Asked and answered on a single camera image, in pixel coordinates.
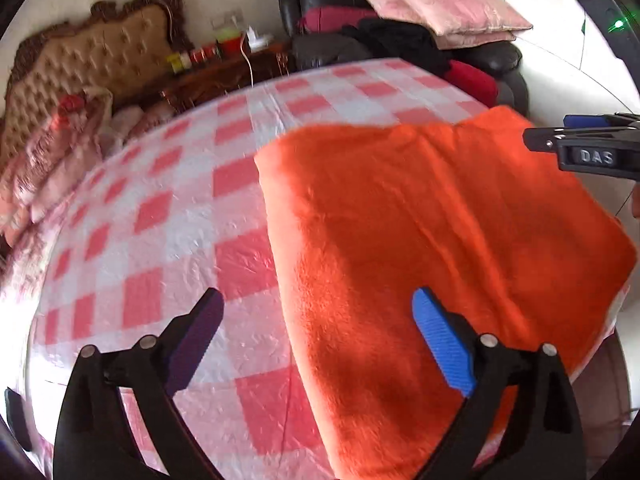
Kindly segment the person's right hand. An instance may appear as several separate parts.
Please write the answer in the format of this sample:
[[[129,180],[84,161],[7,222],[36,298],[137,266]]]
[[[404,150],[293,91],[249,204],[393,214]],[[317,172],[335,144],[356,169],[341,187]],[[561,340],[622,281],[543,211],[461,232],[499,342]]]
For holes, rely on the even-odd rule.
[[[631,214],[632,216],[639,220],[640,219],[640,196],[634,194],[631,199]]]

